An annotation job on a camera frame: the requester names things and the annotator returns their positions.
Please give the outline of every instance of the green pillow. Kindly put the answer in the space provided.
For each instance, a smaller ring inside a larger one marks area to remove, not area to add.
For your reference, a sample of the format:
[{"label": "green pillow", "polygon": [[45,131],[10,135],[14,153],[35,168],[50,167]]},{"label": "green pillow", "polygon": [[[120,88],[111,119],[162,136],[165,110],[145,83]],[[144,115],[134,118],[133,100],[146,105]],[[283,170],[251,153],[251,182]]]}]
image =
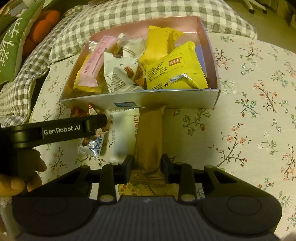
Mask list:
[{"label": "green pillow", "polygon": [[8,29],[0,44],[0,84],[12,82],[20,71],[22,50],[45,0],[33,3]]},{"label": "green pillow", "polygon": [[9,28],[13,25],[13,23],[11,23],[6,29],[2,29],[3,33],[0,36],[0,43],[2,42],[2,40],[4,39],[5,34],[7,33],[7,31],[9,30]]},{"label": "green pillow", "polygon": [[0,17],[0,35],[17,19],[14,16]]}]

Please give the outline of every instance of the metal bolt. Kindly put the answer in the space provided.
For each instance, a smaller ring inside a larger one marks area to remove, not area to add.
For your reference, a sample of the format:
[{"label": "metal bolt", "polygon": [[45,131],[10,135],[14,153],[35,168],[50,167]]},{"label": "metal bolt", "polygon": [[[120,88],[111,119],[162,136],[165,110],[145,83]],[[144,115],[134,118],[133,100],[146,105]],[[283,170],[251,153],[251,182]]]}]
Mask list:
[{"label": "metal bolt", "polygon": [[99,199],[100,199],[101,202],[111,202],[111,201],[114,200],[114,197],[111,196],[111,195],[106,194],[106,195],[100,196]]},{"label": "metal bolt", "polygon": [[184,194],[181,196],[181,200],[183,202],[193,202],[195,200],[195,196],[192,194]]}]

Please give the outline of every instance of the cardboard box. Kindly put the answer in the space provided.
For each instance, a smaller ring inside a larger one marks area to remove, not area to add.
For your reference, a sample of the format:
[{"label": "cardboard box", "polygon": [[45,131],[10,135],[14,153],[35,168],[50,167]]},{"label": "cardboard box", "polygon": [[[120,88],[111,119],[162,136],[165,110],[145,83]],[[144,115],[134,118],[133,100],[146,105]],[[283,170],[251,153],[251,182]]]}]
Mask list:
[{"label": "cardboard box", "polygon": [[132,22],[96,33],[90,40],[99,42],[104,35],[117,37],[120,33],[124,33],[129,39],[143,38],[148,35],[148,27],[150,25],[171,27],[181,32],[188,33],[191,36],[190,39],[194,39],[197,57],[205,76],[209,80],[208,85],[210,89],[164,89],[86,96],[86,94],[89,93],[78,90],[73,91],[77,72],[81,68],[86,56],[89,54],[89,46],[86,44],[71,71],[61,94],[60,102],[69,108],[78,105],[83,109],[87,109],[88,104],[93,103],[104,110],[127,107],[150,107],[158,104],[166,104],[167,108],[213,108],[219,98],[221,88],[211,44],[199,17],[167,17]]}]

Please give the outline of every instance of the floral fabric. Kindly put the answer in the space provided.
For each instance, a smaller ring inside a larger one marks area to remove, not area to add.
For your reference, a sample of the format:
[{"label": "floral fabric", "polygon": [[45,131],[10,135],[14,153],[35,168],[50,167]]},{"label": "floral fabric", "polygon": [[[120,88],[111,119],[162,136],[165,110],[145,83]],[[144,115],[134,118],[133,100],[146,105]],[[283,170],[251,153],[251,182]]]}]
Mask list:
[{"label": "floral fabric", "polygon": [[[220,76],[219,101],[213,109],[166,110],[163,153],[195,169],[215,165],[275,196],[283,209],[276,235],[283,237],[296,231],[296,54],[242,36],[208,36]],[[58,100],[77,57],[51,66],[32,121],[70,116]],[[72,140],[37,147],[48,166],[40,174],[44,183],[79,165],[101,168],[110,158],[112,135],[105,137],[99,159],[77,156],[77,145]],[[200,185],[197,192],[202,198]]]}]

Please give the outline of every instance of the gray checkered fabric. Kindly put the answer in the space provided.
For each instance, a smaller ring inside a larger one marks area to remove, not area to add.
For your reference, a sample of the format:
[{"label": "gray checkered fabric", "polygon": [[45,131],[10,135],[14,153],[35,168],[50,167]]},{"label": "gray checkered fabric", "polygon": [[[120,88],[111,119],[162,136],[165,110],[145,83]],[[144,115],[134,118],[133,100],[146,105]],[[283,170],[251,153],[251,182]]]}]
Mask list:
[{"label": "gray checkered fabric", "polygon": [[26,59],[15,80],[3,86],[0,93],[0,123],[2,127],[20,125],[29,119],[35,81],[49,70],[49,54],[53,43],[58,34],[78,15],[83,7],[85,5],[69,10]]},{"label": "gray checkered fabric", "polygon": [[54,43],[50,62],[79,53],[94,33],[104,29],[150,18],[187,15],[201,17],[208,32],[257,38],[253,26],[223,0],[111,0],[87,6],[73,19]]}]

